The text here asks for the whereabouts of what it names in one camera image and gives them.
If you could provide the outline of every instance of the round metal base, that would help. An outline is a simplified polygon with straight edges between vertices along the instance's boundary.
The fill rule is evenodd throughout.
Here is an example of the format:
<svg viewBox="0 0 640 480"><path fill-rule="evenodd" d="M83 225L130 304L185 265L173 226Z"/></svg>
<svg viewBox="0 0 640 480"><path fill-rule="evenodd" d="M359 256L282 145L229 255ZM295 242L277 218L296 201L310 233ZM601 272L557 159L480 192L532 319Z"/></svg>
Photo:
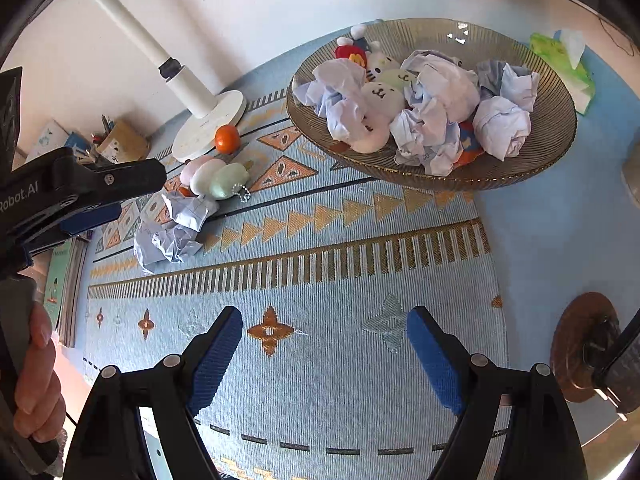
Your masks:
<svg viewBox="0 0 640 480"><path fill-rule="evenodd" d="M618 322L611 302L599 292L586 292L569 304L556 326L549 361L569 402L584 402L595 395L591 384L593 367L584 359L585 343L607 319Z"/></svg>
<svg viewBox="0 0 640 480"><path fill-rule="evenodd" d="M217 96L218 104L209 115L201 119L191 116L175 136L172 155L180 162L193 160L213 148L214 136L224 124L238 124L246 108L242 92L229 90Z"/></svg>

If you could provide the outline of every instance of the woven basket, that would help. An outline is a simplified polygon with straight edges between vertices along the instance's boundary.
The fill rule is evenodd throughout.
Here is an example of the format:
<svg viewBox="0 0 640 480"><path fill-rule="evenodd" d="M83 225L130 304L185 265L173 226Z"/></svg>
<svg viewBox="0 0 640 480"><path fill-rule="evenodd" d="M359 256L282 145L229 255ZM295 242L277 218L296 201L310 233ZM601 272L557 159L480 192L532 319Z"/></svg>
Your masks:
<svg viewBox="0 0 640 480"><path fill-rule="evenodd" d="M468 26L460 28L459 24ZM526 65L540 74L538 97L531 114L531 133L518 156L501 162L485 153L449 176L431 176L424 174L422 166L398 166L394 162L396 145L392 137L375 153L366 155L345 149L343 143L332 139L326 120L317 117L313 107L295 101L289 85L287 111L293 123L307 139L344 164L403 186L473 191L508 186L532 177L558 161L571 146L577 126L574 102L558 74L525 45L471 23L436 18L375 23L367 28L366 38L380 41L382 50L398 61L416 49L430 48L460 58L466 70L474 70L478 62L487 59L504 60L514 66ZM296 72L299 80L313 80L312 70L323 61L333 59L336 46L335 41L331 41L306 58Z"/></svg>

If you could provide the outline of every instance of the cable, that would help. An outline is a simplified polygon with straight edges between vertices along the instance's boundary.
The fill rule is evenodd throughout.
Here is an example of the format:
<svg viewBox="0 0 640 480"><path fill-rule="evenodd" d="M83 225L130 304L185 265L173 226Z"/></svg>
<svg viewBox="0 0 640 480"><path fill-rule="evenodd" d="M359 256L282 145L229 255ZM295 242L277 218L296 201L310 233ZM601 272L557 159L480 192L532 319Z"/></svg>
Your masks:
<svg viewBox="0 0 640 480"><path fill-rule="evenodd" d="M636 51L634 50L634 43L633 41L629 40L629 45L631 46L631 54L629 54L629 51L623 47L622 45L618 44L618 42L616 40L613 39L613 36L611 35L611 33L605 28L604 26L604 21L602 20L601 17L598 17L598 20L600 21L600 26L602 27L602 30L604 30L607 33L607 36L609 36L611 38L611 41L613 41L613 44L618 47L620 50L622 50L625 54L627 54L629 57L633 57L636 55Z"/></svg>

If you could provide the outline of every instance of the human hand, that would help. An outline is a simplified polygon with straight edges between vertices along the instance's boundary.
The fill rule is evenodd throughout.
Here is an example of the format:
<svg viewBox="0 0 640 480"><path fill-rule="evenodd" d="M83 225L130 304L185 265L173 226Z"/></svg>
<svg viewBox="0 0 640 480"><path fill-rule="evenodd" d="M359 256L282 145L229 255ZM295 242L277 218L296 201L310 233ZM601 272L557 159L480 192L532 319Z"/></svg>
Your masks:
<svg viewBox="0 0 640 480"><path fill-rule="evenodd" d="M15 386L15 431L36 442L48 442L58 436L65 422L66 405L60 380L53 371L56 348L51 340L49 314L40 304L31 311L31 343Z"/></svg>

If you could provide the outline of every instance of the patterned rug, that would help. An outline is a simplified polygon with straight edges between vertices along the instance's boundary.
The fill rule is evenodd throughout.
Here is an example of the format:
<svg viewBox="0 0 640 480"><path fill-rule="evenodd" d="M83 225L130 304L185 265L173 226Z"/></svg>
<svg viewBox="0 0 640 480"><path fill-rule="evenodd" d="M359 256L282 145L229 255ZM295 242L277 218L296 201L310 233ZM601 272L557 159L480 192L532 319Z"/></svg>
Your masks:
<svg viewBox="0 0 640 480"><path fill-rule="evenodd" d="M273 74L264 67L239 84L253 100L234 161L248 168L252 197L222 203L200 234L203 250L155 276L140 271L132 236L142 219L168 221L158 195L125 203L97 237L84 373L93 382L108 364L153 366L231 304L244 335L196 420L220 471L257 480L423 479L455 417L406 339L406 314L427 306L467 349L506 366L491 249L471 194L375 180L306 142L286 117L282 88L310 48L285 55L288 66L273 61L279 90L253 98L261 74ZM184 120L154 137L167 189L182 169L170 145ZM492 478L507 424L501 412L481 478Z"/></svg>

